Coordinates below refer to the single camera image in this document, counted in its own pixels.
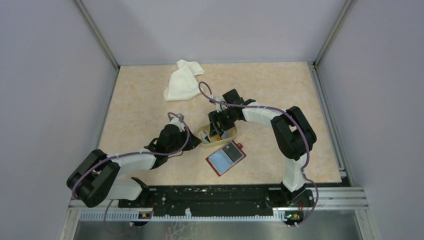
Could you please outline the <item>red card holder wallet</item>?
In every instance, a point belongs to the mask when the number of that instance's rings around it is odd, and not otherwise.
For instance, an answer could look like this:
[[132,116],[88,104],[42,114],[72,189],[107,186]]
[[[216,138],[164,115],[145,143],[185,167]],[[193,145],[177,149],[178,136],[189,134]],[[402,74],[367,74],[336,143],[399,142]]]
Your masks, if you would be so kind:
[[[228,145],[229,143],[233,143],[239,148],[239,151],[243,154],[243,157],[239,159],[237,162],[232,162],[228,156],[224,153],[223,147]],[[224,144],[221,148],[213,152],[209,155],[205,160],[209,164],[209,166],[213,169],[217,176],[222,176],[226,172],[228,172],[232,167],[237,165],[241,160],[243,160],[247,155],[243,151],[243,145],[241,143],[236,143],[235,141],[229,141]]]

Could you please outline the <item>beige oval tray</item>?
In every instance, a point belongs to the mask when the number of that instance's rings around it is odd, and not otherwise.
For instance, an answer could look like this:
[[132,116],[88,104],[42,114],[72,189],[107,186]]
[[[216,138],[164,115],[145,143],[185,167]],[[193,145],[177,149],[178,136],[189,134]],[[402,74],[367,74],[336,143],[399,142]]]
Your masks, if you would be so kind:
[[221,134],[221,141],[217,141],[217,142],[211,142],[210,144],[204,144],[203,143],[203,139],[202,139],[202,135],[201,135],[201,131],[206,131],[209,135],[210,133],[210,125],[206,124],[203,126],[200,126],[197,130],[196,130],[196,137],[198,137],[199,139],[201,139],[202,143],[200,144],[201,147],[203,148],[211,148],[211,147],[215,147],[215,146],[221,146],[224,145],[232,140],[234,140],[238,134],[237,128],[233,127],[231,129],[229,129],[228,131],[225,131],[223,134]]

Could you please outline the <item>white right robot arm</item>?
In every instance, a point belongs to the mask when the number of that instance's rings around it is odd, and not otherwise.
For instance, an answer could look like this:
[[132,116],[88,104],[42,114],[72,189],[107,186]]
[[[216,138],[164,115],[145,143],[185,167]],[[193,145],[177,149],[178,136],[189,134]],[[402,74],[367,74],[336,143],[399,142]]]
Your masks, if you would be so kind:
[[208,114],[209,136],[222,135],[233,128],[236,121],[261,124],[273,130],[279,150],[285,156],[285,173],[281,199],[287,206],[295,206],[301,200],[300,189],[305,185],[304,169],[309,163],[310,152],[317,135],[297,106],[282,110],[266,106],[254,99],[243,99],[236,89],[222,96],[207,95],[215,104],[215,110]]

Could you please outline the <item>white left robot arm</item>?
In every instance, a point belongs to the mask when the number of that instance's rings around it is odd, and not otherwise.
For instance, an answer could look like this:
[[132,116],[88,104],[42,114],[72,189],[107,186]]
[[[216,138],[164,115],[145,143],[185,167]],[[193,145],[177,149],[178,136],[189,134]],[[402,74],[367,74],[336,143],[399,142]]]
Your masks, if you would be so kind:
[[138,207],[149,203],[150,193],[138,178],[120,179],[121,175],[156,169],[170,157],[191,151],[202,143],[188,127],[167,124],[158,137],[139,151],[108,155],[91,151],[68,177],[66,186],[74,199],[93,208],[105,200],[127,200]]

